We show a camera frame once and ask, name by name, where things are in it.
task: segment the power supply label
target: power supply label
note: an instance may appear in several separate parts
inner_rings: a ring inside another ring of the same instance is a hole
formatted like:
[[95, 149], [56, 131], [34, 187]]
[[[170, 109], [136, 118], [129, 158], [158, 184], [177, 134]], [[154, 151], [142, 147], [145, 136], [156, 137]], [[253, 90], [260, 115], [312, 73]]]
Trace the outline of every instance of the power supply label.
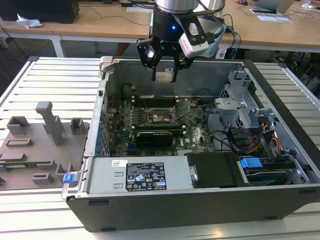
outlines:
[[164, 163], [128, 163], [126, 165], [125, 189], [128, 192], [166, 190]]

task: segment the aluminum table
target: aluminum table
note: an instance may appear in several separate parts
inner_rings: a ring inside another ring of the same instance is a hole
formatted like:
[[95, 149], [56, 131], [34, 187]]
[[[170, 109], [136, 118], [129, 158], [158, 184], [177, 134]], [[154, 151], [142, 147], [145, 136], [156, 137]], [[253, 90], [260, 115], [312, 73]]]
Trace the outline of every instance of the aluminum table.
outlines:
[[[62, 122], [82, 117], [90, 123], [100, 78], [97, 58], [40, 57], [28, 61], [0, 98], [0, 141], [11, 116], [40, 123], [38, 101], [53, 102]], [[273, 63], [256, 66], [320, 147], [320, 103], [287, 68]], [[268, 104], [257, 93], [265, 107]], [[86, 240], [315, 240], [320, 239], [320, 203], [308, 204], [282, 220], [225, 223], [121, 232], [87, 232], [60, 195], [61, 189], [0, 191], [0, 239]]]

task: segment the laptop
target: laptop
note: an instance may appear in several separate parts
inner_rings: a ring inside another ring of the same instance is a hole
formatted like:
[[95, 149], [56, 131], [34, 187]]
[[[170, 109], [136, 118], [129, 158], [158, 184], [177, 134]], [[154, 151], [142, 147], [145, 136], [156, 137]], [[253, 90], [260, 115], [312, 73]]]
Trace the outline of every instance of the laptop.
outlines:
[[296, 0], [258, 0], [257, 3], [253, 5], [253, 8], [284, 13], [295, 1]]

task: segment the black plastic cover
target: black plastic cover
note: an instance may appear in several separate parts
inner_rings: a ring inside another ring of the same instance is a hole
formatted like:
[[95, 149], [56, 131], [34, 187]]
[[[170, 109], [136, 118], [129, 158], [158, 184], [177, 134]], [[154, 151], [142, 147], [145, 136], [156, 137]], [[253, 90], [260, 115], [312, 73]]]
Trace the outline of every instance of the black plastic cover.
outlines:
[[201, 188], [234, 188], [245, 187], [237, 156], [223, 152], [189, 153], [189, 166], [196, 169], [198, 180], [193, 187]]

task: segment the red wire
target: red wire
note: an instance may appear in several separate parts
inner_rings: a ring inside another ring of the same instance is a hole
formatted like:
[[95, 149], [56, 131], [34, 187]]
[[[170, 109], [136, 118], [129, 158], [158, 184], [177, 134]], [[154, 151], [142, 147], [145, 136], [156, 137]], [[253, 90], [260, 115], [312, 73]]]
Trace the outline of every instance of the red wire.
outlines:
[[255, 139], [255, 138], [257, 138], [258, 136], [253, 136], [252, 138], [251, 138], [251, 140], [250, 140], [250, 148], [251, 148], [251, 145], [252, 145], [252, 141]]

